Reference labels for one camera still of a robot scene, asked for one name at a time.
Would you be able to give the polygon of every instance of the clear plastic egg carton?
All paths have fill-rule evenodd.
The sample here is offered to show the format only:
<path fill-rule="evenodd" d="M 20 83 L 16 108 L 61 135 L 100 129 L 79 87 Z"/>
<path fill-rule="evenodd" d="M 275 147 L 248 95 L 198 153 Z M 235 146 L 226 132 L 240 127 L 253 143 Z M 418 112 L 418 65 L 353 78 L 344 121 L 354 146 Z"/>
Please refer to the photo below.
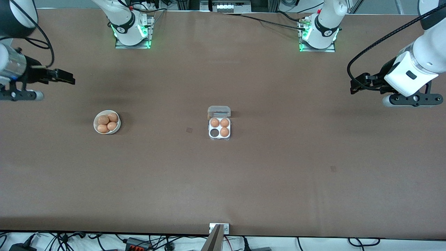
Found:
<path fill-rule="evenodd" d="M 207 109 L 208 134 L 212 140 L 216 139 L 229 140 L 231 138 L 231 119 L 229 118 L 230 116 L 231 116 L 231 109 L 228 106 L 213 105 Z M 226 132 L 227 135 L 225 135 L 224 128 L 227 128 L 228 130 L 228 132 Z"/>

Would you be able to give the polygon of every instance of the white bowl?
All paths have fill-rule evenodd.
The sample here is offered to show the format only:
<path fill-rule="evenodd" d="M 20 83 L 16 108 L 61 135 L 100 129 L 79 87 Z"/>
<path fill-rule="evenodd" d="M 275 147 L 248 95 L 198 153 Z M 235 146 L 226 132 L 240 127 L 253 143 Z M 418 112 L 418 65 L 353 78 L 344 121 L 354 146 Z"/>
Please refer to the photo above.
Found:
<path fill-rule="evenodd" d="M 98 132 L 98 126 L 99 126 L 98 118 L 99 118 L 99 116 L 102 116 L 102 115 L 107 116 L 109 113 L 116 113 L 116 115 L 118 115 L 118 122 L 117 122 L 117 126 L 116 126 L 116 128 L 114 130 L 108 131 L 107 133 L 104 133 L 104 134 L 114 134 L 121 127 L 121 119 L 119 118 L 119 114 L 117 112 L 115 112 L 115 111 L 112 111 L 112 110 L 105 110 L 105 111 L 102 111 L 102 112 L 98 113 L 98 115 L 96 115 L 96 117 L 95 117 L 95 120 L 93 121 L 93 126 L 94 126 L 95 131 L 97 133 L 103 134 L 103 133 Z"/>

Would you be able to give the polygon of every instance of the egg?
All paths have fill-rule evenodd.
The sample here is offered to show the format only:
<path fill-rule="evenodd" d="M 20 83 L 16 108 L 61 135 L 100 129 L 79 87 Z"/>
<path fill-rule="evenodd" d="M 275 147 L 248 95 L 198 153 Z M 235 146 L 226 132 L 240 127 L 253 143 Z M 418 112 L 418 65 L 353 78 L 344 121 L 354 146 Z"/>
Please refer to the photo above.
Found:
<path fill-rule="evenodd" d="M 108 123 L 107 128 L 110 131 L 113 131 L 117 126 L 118 126 L 118 124 L 116 124 L 116 122 L 110 122 L 110 123 Z"/>
<path fill-rule="evenodd" d="M 217 127 L 220 125 L 220 121 L 216 118 L 211 119 L 211 126 L 212 127 Z"/>
<path fill-rule="evenodd" d="M 229 120 L 228 120 L 227 118 L 224 118 L 224 119 L 222 119 L 222 120 L 220 121 L 220 124 L 221 124 L 223 127 L 228 127 L 228 126 L 229 126 Z"/>
<path fill-rule="evenodd" d="M 106 125 L 98 125 L 98 132 L 104 134 L 108 132 L 108 128 Z"/>
<path fill-rule="evenodd" d="M 227 137 L 227 136 L 229 135 L 229 129 L 226 128 L 226 127 L 223 127 L 223 128 L 220 130 L 220 135 L 221 135 L 222 137 Z"/>
<path fill-rule="evenodd" d="M 98 124 L 100 124 L 100 125 L 106 125 L 109 122 L 110 122 L 110 120 L 105 115 L 99 116 L 99 118 L 98 118 Z"/>
<path fill-rule="evenodd" d="M 118 115 L 116 113 L 109 113 L 107 117 L 111 122 L 118 122 Z"/>

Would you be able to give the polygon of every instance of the brown table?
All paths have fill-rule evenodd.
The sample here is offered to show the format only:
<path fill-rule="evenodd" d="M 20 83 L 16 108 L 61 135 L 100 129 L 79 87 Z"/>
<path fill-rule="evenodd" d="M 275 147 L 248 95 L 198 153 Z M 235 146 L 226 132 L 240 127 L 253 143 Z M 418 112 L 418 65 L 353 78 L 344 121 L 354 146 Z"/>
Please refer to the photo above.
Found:
<path fill-rule="evenodd" d="M 347 16 L 336 53 L 304 53 L 294 30 L 216 13 L 167 13 L 150 50 L 115 50 L 97 9 L 39 15 L 54 67 L 77 83 L 1 103 L 0 229 L 205 234 L 228 222 L 244 235 L 446 238 L 446 104 L 389 109 L 378 93 L 351 96 L 346 74 L 412 17 Z M 383 42 L 354 74 L 421 33 Z M 210 105 L 232 109 L 229 141 L 208 138 Z M 105 109 L 122 118 L 115 135 L 93 130 Z"/>

